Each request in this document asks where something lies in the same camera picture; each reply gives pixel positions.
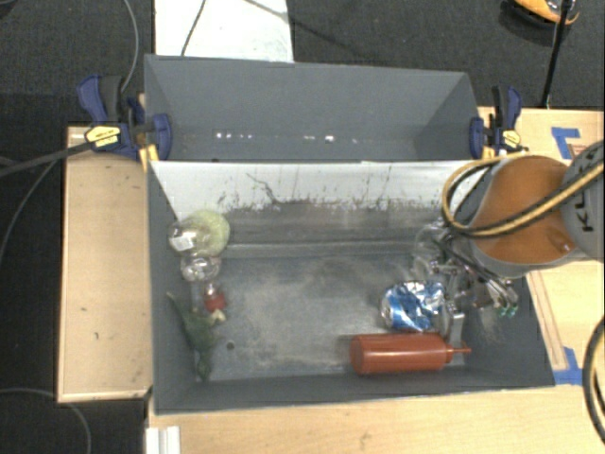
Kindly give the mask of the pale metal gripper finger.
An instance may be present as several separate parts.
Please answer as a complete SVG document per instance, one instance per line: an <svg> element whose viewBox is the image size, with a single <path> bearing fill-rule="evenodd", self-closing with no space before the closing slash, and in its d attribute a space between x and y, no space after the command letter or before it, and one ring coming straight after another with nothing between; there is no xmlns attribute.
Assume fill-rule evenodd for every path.
<svg viewBox="0 0 605 454"><path fill-rule="evenodd" d="M465 314L463 312L456 312L453 315L450 326L450 344L455 349L463 349L466 347L466 343L463 340L464 322Z"/></svg>
<svg viewBox="0 0 605 454"><path fill-rule="evenodd" d="M453 307L448 301L440 305L437 314L437 328L443 338L449 338L453 325Z"/></svg>

